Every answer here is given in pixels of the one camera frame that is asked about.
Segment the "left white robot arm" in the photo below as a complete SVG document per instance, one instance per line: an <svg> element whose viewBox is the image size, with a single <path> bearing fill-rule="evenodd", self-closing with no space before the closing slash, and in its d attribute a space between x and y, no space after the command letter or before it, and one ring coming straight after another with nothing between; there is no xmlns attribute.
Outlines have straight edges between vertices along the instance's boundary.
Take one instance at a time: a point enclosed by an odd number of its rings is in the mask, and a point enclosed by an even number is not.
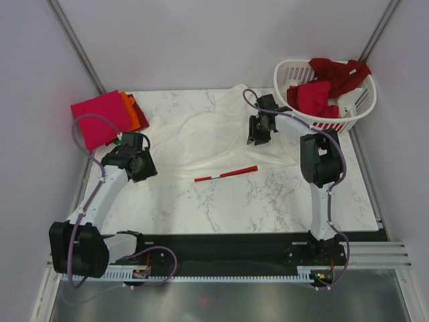
<svg viewBox="0 0 429 322"><path fill-rule="evenodd" d="M100 278L108 265L117 260L127 258L139 264L146 259L147 248L138 242L137 232L103 235L101 228L128 182L138 183L157 175L150 148L146 135L123 133L121 143L101 159L101 175L90 195L66 221L53 222L49 240L57 273Z"/></svg>

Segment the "white t shirt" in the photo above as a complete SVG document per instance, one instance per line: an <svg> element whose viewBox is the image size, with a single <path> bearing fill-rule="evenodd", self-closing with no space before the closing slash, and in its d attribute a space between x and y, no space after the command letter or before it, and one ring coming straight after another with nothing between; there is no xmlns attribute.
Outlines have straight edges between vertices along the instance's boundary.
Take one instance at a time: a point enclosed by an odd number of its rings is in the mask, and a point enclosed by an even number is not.
<svg viewBox="0 0 429 322"><path fill-rule="evenodd" d="M285 134L275 133L260 146L247 144L249 117L256 110L246 104L245 88L137 93L149 119L143 133L158 171L138 185L191 183L250 166L266 170L297 165L297 143Z"/></svg>

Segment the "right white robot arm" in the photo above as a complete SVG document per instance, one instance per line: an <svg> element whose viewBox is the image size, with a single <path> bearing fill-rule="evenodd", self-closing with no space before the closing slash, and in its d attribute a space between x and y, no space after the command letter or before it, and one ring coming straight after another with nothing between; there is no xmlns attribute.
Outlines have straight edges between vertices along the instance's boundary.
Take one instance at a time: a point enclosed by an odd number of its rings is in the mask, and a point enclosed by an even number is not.
<svg viewBox="0 0 429 322"><path fill-rule="evenodd" d="M307 247L308 259L322 264L331 256L327 242L333 242L339 230L332 220L332 195L336 185L345 179L347 165L341 150L338 134L334 129L321 130L297 117L288 107L279 107L273 95L256 96L251 103L243 91L245 102L258 110L249 118L248 144L266 144L272 133L284 133L294 138L300 147L300 170L310 185L312 241Z"/></svg>

